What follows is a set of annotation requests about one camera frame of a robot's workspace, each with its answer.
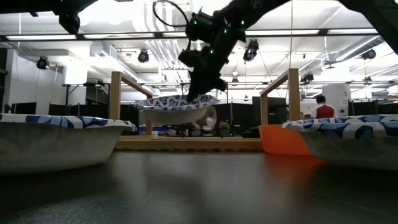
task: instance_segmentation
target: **gray tabletop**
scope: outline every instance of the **gray tabletop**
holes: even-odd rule
[[[0,223],[398,223],[396,172],[260,153],[114,152],[0,177]]]

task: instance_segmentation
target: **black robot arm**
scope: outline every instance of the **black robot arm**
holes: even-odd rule
[[[289,0],[233,0],[212,16],[199,12],[192,14],[185,33],[191,40],[209,44],[200,52],[187,49],[179,60],[188,67],[191,83],[188,101],[216,88],[226,89],[220,70],[228,63],[228,56],[237,41],[246,41],[244,31],[267,12]],[[348,9],[362,13],[379,34],[398,53],[398,5],[395,0],[339,0]]]

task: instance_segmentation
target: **red shirt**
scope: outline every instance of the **red shirt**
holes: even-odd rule
[[[334,118],[335,109],[330,105],[319,104],[312,109],[311,116],[316,119]]]

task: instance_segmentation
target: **orange container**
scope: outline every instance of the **orange container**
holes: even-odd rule
[[[281,124],[259,126],[262,148],[266,153],[312,156],[300,133],[282,128]]]

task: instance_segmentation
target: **blue patterned rim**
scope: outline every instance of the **blue patterned rim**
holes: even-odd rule
[[[138,101],[134,105],[138,110],[185,111],[206,108],[218,102],[210,95],[198,96],[191,103],[188,103],[187,98],[187,95],[162,96]]]
[[[282,127],[343,139],[398,137],[398,114],[291,121]]]
[[[72,129],[105,128],[117,126],[131,128],[131,131],[137,131],[136,126],[130,121],[83,116],[0,114],[0,123],[48,124]]]

